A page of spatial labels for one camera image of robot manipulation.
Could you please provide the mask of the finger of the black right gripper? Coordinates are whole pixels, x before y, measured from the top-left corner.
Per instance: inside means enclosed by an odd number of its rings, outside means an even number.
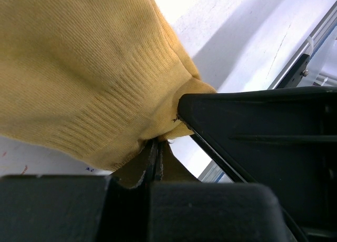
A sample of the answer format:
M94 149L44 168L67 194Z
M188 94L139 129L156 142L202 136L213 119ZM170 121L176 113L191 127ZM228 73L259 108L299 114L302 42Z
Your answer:
M233 180L270 187L296 223L336 225L336 88L187 94L179 118Z

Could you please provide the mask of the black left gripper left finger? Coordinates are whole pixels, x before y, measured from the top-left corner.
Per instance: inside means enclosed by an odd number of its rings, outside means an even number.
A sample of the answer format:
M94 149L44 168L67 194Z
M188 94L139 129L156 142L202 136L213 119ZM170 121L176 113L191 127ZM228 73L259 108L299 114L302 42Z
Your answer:
M132 188L114 176L1 178L1 241L150 241L150 187L158 142Z

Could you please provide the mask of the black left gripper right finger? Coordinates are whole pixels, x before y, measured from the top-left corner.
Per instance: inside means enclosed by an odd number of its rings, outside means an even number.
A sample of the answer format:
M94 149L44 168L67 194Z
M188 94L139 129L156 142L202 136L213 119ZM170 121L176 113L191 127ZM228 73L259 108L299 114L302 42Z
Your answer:
M307 241L264 185L163 182L164 146L147 143L148 241Z

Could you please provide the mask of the yellow sock pair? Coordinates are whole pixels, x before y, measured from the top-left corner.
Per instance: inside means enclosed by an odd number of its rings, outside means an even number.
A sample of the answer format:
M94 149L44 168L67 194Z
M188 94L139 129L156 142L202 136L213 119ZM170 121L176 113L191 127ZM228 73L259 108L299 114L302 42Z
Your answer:
M185 94L212 94L155 0L1 0L1 135L136 187L152 139L161 176L193 181L168 141Z

